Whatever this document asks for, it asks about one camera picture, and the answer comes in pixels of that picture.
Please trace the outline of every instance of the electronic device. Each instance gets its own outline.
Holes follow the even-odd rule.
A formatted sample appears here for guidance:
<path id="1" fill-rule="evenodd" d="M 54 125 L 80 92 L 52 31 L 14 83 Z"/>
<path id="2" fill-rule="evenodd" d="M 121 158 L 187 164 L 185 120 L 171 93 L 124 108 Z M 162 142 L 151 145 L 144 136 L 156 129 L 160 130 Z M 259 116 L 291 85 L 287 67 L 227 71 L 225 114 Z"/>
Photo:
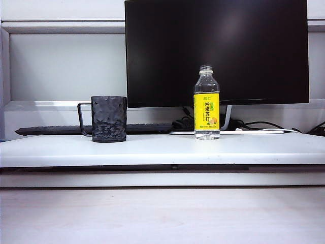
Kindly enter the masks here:
<path id="1" fill-rule="evenodd" d="M 193 104 L 210 64 L 221 105 L 308 103 L 306 0 L 125 1 L 128 107 Z"/>
<path id="2" fill-rule="evenodd" d="M 163 134 L 172 129 L 170 123 L 160 124 L 129 124 L 126 125 L 127 134 Z M 85 126 L 85 131 L 91 133 L 92 127 Z M 38 126 L 19 128 L 15 131 L 18 135 L 81 135 L 80 126 Z"/>

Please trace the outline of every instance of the white desk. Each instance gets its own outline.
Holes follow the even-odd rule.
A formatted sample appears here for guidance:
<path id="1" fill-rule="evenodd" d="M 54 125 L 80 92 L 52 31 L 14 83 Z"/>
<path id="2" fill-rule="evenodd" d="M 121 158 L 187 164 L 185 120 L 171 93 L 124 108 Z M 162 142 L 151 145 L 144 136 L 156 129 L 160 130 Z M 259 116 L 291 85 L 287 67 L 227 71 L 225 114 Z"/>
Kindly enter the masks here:
<path id="1" fill-rule="evenodd" d="M 224 135 L 202 141 L 188 135 L 128 135 L 126 142 L 94 143 L 84 136 L 35 136 L 0 143 L 1 167 L 127 165 L 259 165 L 250 171 L 10 172 L 2 187 L 324 185 L 325 171 L 283 172 L 270 165 L 325 164 L 325 138 L 299 133 Z"/>
<path id="2" fill-rule="evenodd" d="M 95 143 L 85 136 L 34 136 L 0 143 L 0 167 L 141 164 L 325 164 L 325 137 L 286 133 L 128 135 L 126 142 Z"/>

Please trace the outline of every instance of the plastic water bottle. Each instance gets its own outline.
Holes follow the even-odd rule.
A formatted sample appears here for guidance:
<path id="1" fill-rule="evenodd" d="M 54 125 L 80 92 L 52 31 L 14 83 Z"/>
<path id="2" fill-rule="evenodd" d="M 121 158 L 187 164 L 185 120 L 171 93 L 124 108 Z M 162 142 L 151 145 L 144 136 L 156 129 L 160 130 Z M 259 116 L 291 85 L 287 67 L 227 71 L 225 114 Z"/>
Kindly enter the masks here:
<path id="1" fill-rule="evenodd" d="M 212 74 L 211 65 L 200 66 L 200 77 L 194 87 L 194 133 L 196 139 L 213 140 L 220 137 L 220 88 Z"/>

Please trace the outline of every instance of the mug handle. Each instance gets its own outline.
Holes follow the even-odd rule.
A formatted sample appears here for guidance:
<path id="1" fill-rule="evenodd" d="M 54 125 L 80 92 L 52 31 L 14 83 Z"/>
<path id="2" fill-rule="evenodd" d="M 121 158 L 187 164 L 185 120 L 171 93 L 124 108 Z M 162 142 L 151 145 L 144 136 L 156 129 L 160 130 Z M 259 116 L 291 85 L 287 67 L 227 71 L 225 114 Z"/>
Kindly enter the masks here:
<path id="1" fill-rule="evenodd" d="M 77 108 L 78 108 L 78 115 L 79 115 L 79 123 L 80 123 L 81 134 L 83 134 L 84 136 L 92 136 L 92 134 L 88 134 L 88 133 L 85 131 L 85 127 L 84 127 L 84 125 L 83 125 L 83 121 L 82 121 L 81 105 L 91 105 L 91 103 L 79 103 L 79 104 L 77 105 Z"/>

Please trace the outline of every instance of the yellow bottle label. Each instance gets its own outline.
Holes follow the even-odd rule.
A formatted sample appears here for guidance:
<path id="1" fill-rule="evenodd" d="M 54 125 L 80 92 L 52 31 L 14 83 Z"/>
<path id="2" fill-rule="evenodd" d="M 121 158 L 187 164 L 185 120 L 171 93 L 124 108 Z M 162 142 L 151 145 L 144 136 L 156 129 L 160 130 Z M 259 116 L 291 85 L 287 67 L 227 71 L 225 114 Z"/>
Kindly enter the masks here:
<path id="1" fill-rule="evenodd" d="M 219 130 L 219 93 L 194 95 L 195 130 Z"/>

